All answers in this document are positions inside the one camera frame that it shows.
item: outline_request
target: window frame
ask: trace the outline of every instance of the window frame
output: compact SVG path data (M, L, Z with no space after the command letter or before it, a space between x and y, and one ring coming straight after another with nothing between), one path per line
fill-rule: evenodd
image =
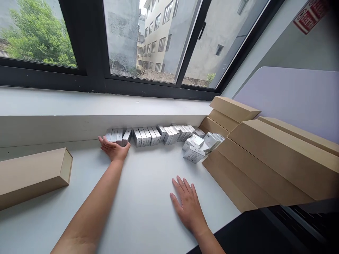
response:
M103 0L59 0L78 68L0 57L1 86L211 101L221 95L283 2L269 1L218 87L212 89L182 84L211 0L198 0L175 83L111 75Z

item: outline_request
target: stack of boxes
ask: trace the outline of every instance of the stack of boxes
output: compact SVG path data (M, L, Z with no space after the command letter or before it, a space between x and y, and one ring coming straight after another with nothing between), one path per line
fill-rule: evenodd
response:
M237 125L203 165L244 212L339 197L339 145L278 119Z

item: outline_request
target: warning sign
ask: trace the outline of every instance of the warning sign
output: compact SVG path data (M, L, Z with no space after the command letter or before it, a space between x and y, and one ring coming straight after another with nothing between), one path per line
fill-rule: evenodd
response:
M327 0L309 0L298 13L293 23L304 33L309 31L325 16L329 9Z

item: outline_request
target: white table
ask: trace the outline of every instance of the white table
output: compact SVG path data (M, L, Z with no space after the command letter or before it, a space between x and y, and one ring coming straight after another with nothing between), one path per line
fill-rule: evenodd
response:
M109 159L96 140L0 149L0 161L67 147L73 156L68 187L0 212L0 253L49 253L92 191ZM170 200L171 179L196 186L206 221L215 233L240 215L201 163L183 159L182 143L136 148L125 161L98 253L187 253L197 243Z

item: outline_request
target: tree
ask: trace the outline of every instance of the tree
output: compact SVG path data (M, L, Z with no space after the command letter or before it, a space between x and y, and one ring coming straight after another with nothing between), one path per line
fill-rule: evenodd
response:
M10 10L16 28L2 30L12 58L77 67L64 20L53 16L44 0L17 0L20 11Z

